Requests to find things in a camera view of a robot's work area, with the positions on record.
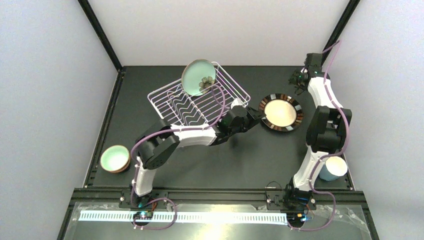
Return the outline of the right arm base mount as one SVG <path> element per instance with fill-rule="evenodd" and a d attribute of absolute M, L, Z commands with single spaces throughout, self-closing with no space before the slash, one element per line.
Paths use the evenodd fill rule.
<path fill-rule="evenodd" d="M 301 228 L 312 220 L 317 209 L 312 191 L 302 191 L 295 188 L 293 183 L 285 187 L 276 181 L 269 182 L 264 191 L 266 208 L 285 213 L 288 223 L 294 228 Z"/>

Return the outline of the white wire dish rack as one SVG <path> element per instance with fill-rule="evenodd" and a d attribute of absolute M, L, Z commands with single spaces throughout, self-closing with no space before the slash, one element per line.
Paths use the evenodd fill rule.
<path fill-rule="evenodd" d="M 250 94 L 218 62 L 211 63 L 216 70 L 216 81 L 206 94 L 188 95 L 180 78 L 147 95 L 161 119 L 177 126 L 210 124 L 234 105 L 249 104 Z"/>

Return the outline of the mint green flower plate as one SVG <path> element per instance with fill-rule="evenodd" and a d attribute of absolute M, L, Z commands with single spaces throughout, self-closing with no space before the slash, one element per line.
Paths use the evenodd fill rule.
<path fill-rule="evenodd" d="M 181 86 L 189 96 L 199 97 L 210 90 L 216 78 L 215 66 L 209 60 L 196 59 L 184 69 Z"/>

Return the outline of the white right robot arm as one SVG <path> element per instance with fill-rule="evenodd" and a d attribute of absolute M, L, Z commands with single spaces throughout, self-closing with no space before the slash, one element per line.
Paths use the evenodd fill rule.
<path fill-rule="evenodd" d="M 352 111 L 337 100 L 331 80 L 322 68 L 322 54 L 308 53 L 301 71 L 293 73 L 289 82 L 307 91 L 315 112 L 306 131 L 307 152 L 297 173 L 286 185 L 284 205 L 291 210 L 309 204 L 315 181 L 328 158 L 345 149 L 348 143 Z"/>

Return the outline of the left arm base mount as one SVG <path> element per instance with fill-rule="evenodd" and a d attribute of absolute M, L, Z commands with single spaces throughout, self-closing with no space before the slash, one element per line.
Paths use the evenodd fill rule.
<path fill-rule="evenodd" d="M 169 193 L 167 191 L 153 190 L 144 196 L 138 196 L 136 193 L 132 193 L 131 188 L 128 188 L 121 191 L 118 207 L 120 209 L 135 211 L 135 213 L 129 214 L 129 222 L 131 224 L 133 224 L 135 220 L 143 219 L 141 212 L 147 213 L 144 220 L 151 220 L 155 209 L 158 208 L 158 206 L 165 208 L 167 203 L 164 200 L 158 200 L 153 203 L 150 202 L 160 198 L 167 198 L 168 195 Z"/>

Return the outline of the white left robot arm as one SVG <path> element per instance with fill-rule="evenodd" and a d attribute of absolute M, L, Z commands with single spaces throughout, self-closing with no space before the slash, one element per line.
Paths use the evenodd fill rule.
<path fill-rule="evenodd" d="M 170 124 L 161 119 L 140 137 L 130 150 L 136 161 L 131 181 L 130 206 L 139 207 L 143 198 L 153 190 L 156 171 L 173 152 L 189 146 L 216 146 L 238 133 L 245 133 L 265 117 L 262 110 L 250 106 L 223 106 L 212 123 L 195 126 Z"/>

